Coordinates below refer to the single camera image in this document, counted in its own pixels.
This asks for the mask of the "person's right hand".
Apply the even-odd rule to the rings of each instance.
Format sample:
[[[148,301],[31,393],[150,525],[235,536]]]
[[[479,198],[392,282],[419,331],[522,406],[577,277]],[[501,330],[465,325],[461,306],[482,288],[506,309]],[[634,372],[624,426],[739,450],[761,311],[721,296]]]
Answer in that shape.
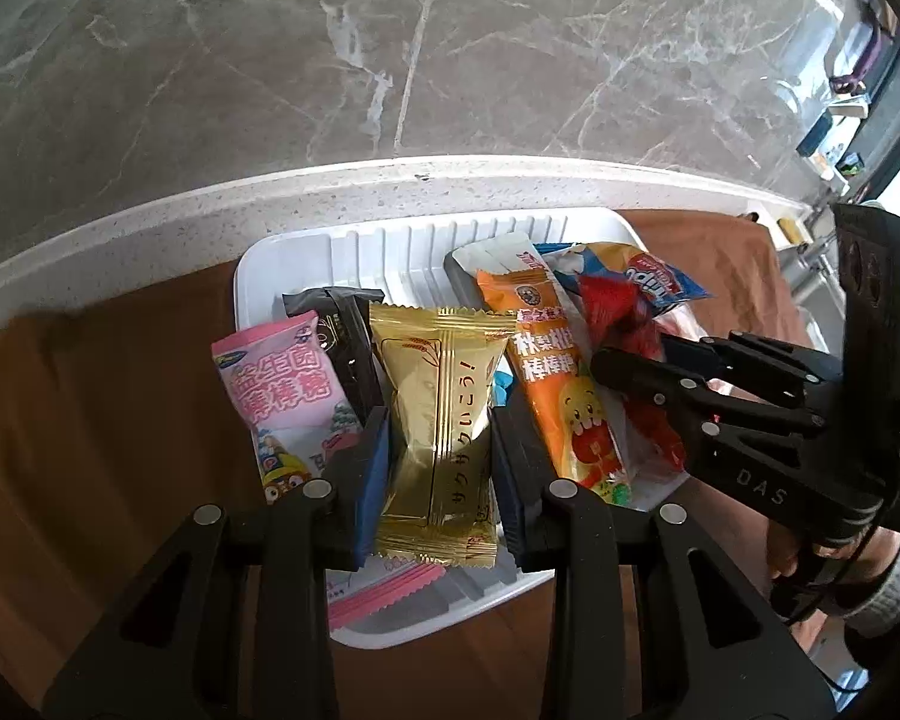
[[[767,525],[770,606],[787,623],[806,621],[841,587],[875,588],[898,557],[900,533],[870,525],[847,544],[809,544],[784,525]]]

